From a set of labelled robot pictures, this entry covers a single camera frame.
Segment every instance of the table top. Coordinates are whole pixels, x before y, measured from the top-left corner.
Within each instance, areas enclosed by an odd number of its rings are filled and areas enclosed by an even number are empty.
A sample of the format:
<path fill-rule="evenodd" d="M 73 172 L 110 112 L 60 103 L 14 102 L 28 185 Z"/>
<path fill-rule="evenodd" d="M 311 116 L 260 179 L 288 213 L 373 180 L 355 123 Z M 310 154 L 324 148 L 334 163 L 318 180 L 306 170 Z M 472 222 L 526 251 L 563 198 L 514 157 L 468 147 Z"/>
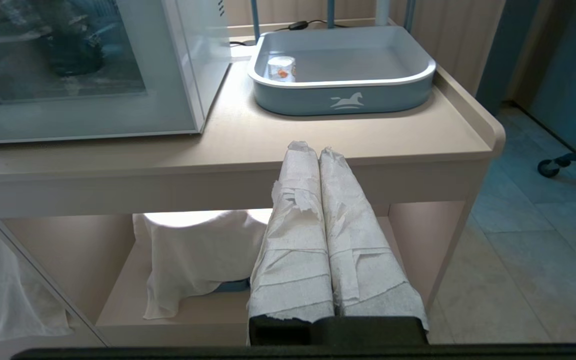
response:
<path fill-rule="evenodd" d="M 279 169 L 291 141 L 317 152 L 330 146 L 350 166 L 478 160 L 494 157 L 494 144 L 503 143 L 489 139 L 503 139 L 501 125 L 481 116 L 460 86 L 468 111 L 438 85 L 425 104 L 406 111 L 283 116 L 257 105 L 247 64 L 231 65 L 203 134 L 0 145 L 0 181 Z M 443 70 L 436 76 L 457 84 Z"/>

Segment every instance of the horse logo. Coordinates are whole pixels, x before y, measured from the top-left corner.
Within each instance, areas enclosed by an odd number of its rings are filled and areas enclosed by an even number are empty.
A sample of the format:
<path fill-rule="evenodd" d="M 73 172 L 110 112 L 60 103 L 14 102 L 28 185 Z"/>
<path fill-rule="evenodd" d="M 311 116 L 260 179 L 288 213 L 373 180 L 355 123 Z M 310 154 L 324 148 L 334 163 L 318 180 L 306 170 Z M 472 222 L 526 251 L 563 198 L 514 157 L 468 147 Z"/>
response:
<path fill-rule="evenodd" d="M 362 99 L 362 93 L 356 92 L 350 96 L 350 98 L 340 98 L 339 96 L 331 97 L 330 100 L 338 100 L 336 103 L 330 105 L 331 108 L 335 110 L 341 109 L 359 109 L 363 107 L 364 104 L 359 102 L 359 99 Z"/>

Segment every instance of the tiled floor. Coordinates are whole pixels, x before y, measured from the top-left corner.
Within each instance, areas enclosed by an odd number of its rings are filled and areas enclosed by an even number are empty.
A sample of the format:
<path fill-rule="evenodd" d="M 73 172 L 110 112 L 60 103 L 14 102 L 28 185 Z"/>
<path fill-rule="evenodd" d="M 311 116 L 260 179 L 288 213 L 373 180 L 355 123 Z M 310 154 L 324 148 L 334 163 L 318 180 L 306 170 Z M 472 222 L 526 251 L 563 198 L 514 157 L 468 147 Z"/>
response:
<path fill-rule="evenodd" d="M 432 344 L 576 342 L 576 164 L 557 177 L 539 161 L 569 150 L 518 109 L 506 130 L 429 310 Z"/>

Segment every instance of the white towel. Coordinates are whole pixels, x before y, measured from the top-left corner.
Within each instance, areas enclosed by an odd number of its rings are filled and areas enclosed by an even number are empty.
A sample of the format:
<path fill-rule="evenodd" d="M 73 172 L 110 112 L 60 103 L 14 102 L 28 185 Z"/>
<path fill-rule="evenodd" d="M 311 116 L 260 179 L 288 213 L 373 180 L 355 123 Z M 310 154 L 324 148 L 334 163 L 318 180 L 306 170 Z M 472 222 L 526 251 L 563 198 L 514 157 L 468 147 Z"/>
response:
<path fill-rule="evenodd" d="M 0 240 L 0 341 L 71 333 L 61 304 Z"/>
<path fill-rule="evenodd" d="M 179 301 L 250 277 L 269 211 L 158 212 L 132 216 L 136 241 L 152 250 L 144 319 L 172 318 Z"/>
<path fill-rule="evenodd" d="M 314 322 L 334 316 L 317 153 L 293 141 L 251 277 L 248 316 Z"/>
<path fill-rule="evenodd" d="M 321 153 L 321 189 L 334 305 L 342 316 L 412 316 L 427 330 L 410 285 L 346 159 Z"/>

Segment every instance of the metal pole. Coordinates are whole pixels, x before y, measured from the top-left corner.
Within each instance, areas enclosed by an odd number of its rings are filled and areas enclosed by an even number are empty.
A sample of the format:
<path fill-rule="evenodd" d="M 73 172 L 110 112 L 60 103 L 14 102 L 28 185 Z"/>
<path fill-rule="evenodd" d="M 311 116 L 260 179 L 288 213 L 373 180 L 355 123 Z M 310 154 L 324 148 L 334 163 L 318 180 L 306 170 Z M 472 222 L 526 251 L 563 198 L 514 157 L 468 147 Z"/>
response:
<path fill-rule="evenodd" d="M 328 29 L 335 27 L 335 0 L 328 0 Z"/>
<path fill-rule="evenodd" d="M 377 27 L 388 25 L 388 16 L 391 12 L 391 0 L 377 0 L 377 7 L 374 14 L 374 24 Z"/>
<path fill-rule="evenodd" d="M 412 23 L 415 18 L 415 5 L 417 0 L 408 0 L 406 5 L 406 22 L 404 22 L 404 28 L 407 32 L 412 32 Z"/>
<path fill-rule="evenodd" d="M 252 7 L 252 25 L 254 29 L 254 43 L 259 41 L 259 12 L 257 10 L 257 0 L 250 0 L 250 6 Z"/>

